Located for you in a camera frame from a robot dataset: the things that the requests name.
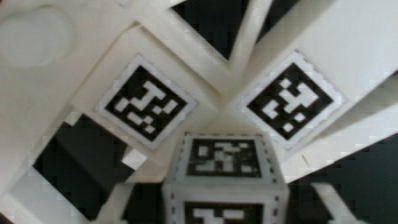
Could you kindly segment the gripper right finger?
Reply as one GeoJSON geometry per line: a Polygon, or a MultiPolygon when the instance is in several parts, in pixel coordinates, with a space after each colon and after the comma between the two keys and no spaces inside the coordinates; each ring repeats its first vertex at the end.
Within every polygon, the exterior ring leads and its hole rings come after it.
{"type": "Polygon", "coordinates": [[[326,224],[367,224],[355,218],[332,185],[325,182],[314,182],[310,186],[332,216],[326,224]]]}

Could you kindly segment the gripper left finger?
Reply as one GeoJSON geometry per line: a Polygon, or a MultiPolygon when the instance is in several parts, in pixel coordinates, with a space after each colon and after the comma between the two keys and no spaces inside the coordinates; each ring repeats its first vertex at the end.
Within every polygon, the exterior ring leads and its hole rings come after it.
{"type": "Polygon", "coordinates": [[[127,224],[122,214],[127,206],[127,200],[133,192],[133,185],[118,183],[113,186],[108,200],[101,206],[95,219],[88,224],[127,224]]]}

